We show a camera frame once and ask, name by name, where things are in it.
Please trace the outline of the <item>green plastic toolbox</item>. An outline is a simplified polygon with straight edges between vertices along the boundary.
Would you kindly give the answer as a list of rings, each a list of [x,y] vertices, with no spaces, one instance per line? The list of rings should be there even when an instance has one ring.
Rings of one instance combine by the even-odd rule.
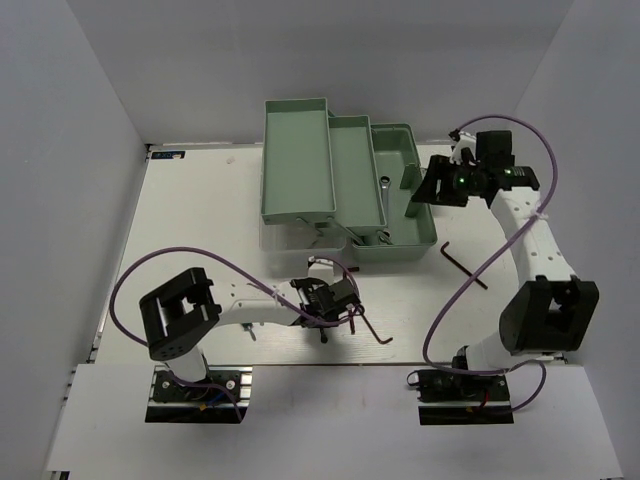
[[[385,224],[383,175],[391,179],[391,245],[377,235]],[[336,116],[324,98],[266,101],[260,196],[265,225],[302,224],[343,237],[360,263],[418,261],[437,242],[430,208],[411,203],[421,180],[408,124]]]

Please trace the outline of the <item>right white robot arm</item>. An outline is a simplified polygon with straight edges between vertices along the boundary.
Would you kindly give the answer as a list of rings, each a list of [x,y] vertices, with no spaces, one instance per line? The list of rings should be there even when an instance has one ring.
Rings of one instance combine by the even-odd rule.
[[[497,330],[462,347],[448,368],[453,390],[472,399],[486,389],[489,375],[543,355],[577,351],[600,294],[561,253],[544,215],[548,200],[533,169],[516,164],[511,132],[455,130],[450,137],[451,154],[431,157],[412,200],[464,207],[472,197],[483,199],[502,228],[518,276],[518,290]]]

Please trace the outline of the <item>large silver ratchet wrench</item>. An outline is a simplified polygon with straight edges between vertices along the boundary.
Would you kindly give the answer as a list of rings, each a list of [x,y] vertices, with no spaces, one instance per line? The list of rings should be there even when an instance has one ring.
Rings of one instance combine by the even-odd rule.
[[[385,245],[391,245],[392,244],[391,233],[390,233],[390,230],[388,228],[388,225],[389,225],[389,193],[390,193],[390,185],[391,185],[391,179],[388,176],[383,175],[383,176],[380,177],[380,179],[379,179],[380,198],[381,198],[381,205],[382,205],[382,209],[383,209],[383,215],[384,215],[385,224],[382,227],[382,229],[378,231],[377,235],[378,235],[378,240],[382,244],[385,244]]]

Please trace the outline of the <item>clear toolbox lid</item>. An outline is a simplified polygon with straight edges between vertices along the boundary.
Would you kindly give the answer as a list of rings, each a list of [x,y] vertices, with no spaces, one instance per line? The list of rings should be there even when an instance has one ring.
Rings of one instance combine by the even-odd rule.
[[[341,258],[347,241],[320,235],[308,226],[260,224],[259,245],[266,271],[273,277],[299,277],[307,273],[311,256]]]

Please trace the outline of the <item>green stubby screwdriver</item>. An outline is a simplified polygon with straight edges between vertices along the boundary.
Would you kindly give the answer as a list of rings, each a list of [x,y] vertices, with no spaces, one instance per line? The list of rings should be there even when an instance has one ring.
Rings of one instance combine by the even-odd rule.
[[[242,324],[242,328],[246,333],[248,333],[250,335],[250,337],[251,337],[253,342],[257,341],[257,337],[256,337],[256,334],[255,334],[255,332],[253,330],[253,324],[252,323],[243,323]]]

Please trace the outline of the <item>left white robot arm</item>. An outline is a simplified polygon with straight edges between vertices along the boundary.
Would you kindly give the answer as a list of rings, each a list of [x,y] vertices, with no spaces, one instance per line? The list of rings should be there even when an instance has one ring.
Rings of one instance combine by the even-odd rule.
[[[188,398],[211,387],[199,342],[214,328],[248,323],[321,328],[337,326],[361,301],[349,279],[329,281],[333,271],[311,267],[305,278],[278,285],[216,285],[201,267],[190,268],[139,301],[149,356],[164,364]]]

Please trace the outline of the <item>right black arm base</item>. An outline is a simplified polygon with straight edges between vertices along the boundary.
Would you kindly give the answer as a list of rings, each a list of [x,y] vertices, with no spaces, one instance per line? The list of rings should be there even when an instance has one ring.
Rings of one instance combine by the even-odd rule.
[[[417,392],[421,426],[513,424],[504,376],[471,376],[437,369],[411,371],[407,386]]]

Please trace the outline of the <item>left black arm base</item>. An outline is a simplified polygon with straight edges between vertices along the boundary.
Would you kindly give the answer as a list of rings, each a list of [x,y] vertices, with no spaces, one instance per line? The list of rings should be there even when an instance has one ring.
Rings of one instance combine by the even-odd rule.
[[[156,367],[146,407],[149,424],[240,424],[250,404],[253,368],[209,367],[199,387],[179,384],[166,367]]]

